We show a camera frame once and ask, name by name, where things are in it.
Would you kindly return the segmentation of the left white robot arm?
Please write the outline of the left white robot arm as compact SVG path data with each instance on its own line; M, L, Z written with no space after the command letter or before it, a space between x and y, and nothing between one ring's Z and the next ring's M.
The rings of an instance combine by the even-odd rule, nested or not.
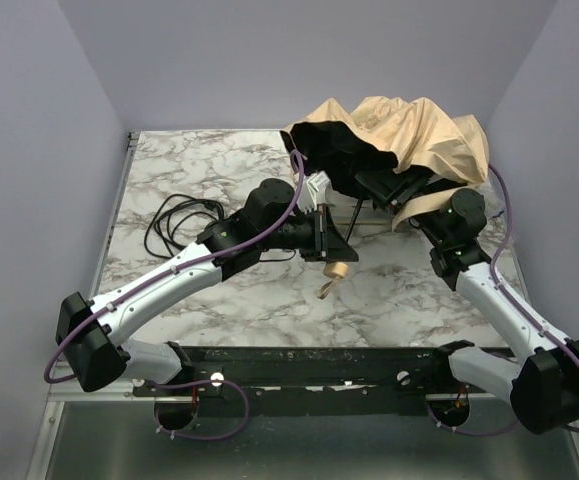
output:
M265 179L241 209L209 224L153 271L90 300L80 293L66 297L56 342L82 390L95 392L119 378L167 384L180 376L190 362L177 344L136 341L134 333L187 297L256 265L269 250L294 250L307 262L357 261L333 223L329 185L323 172L309 176L299 192Z

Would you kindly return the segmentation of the beige umbrella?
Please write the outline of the beige umbrella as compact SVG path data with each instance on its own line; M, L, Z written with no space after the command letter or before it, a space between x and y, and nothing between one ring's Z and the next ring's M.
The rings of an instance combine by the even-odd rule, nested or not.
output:
M328 99L281 130L288 151L304 157L306 175L324 171L331 188L392 218L414 224L432 245L431 265L451 290L473 265L490 263L478 236L487 224L478 188L487 180L488 143L472 115L451 117L432 100L372 96L353 111ZM397 213L375 207L355 180L360 171L433 173Z

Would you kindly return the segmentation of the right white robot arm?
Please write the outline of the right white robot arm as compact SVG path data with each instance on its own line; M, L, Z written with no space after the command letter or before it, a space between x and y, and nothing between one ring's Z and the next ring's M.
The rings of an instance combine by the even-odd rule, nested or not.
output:
M513 352L508 361L468 343L438 350L437 371L507 402L530 432L557 427L579 433L579 340L553 327L519 296L478 242L487 224L484 197L450 180L433 180L423 167L396 174L361 171L355 176L375 208L396 215L405 204L430 193L448 199L413 217L432 245L436 275L479 310Z

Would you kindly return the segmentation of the beige umbrella case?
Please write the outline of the beige umbrella case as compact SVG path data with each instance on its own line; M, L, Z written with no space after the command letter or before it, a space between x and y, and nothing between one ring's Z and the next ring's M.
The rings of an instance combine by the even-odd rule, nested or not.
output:
M327 194L327 202L334 218L339 221L347 221L353 215L358 200L332 191Z

